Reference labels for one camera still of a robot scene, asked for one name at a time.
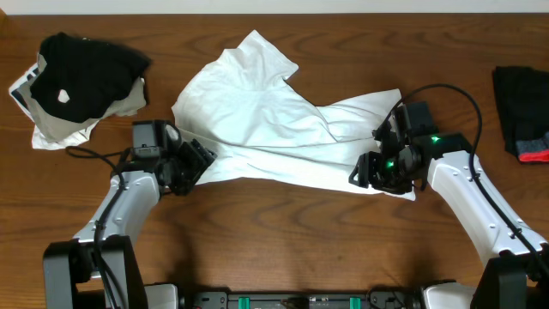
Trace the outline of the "white Mr Robot t-shirt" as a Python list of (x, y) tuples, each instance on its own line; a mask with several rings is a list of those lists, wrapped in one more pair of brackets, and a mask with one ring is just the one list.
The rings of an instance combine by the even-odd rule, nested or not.
[(372, 137), (399, 89), (313, 106), (288, 83), (299, 67), (259, 32), (205, 65), (172, 106), (181, 135), (217, 155), (203, 184), (269, 179), (372, 195), (348, 181), (358, 158), (378, 149)]

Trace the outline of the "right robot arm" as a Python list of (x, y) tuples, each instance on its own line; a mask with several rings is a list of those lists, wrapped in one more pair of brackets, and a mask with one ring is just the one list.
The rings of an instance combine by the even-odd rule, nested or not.
[(484, 266), (480, 282), (427, 284), (406, 308), (546, 308), (548, 242), (510, 207), (461, 133), (441, 133), (425, 102), (398, 106), (372, 132), (379, 151), (362, 154), (353, 185), (402, 196), (431, 187), (451, 208)]

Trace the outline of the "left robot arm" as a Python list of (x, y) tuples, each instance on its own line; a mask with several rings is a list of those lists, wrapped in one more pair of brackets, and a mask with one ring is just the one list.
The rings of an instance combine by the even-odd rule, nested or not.
[(144, 284), (133, 245), (166, 195), (186, 196), (214, 163), (214, 151), (166, 120), (132, 124), (132, 146), (115, 155), (69, 146), (68, 155), (111, 168), (110, 187), (92, 219), (43, 255), (49, 308), (178, 308), (173, 283)]

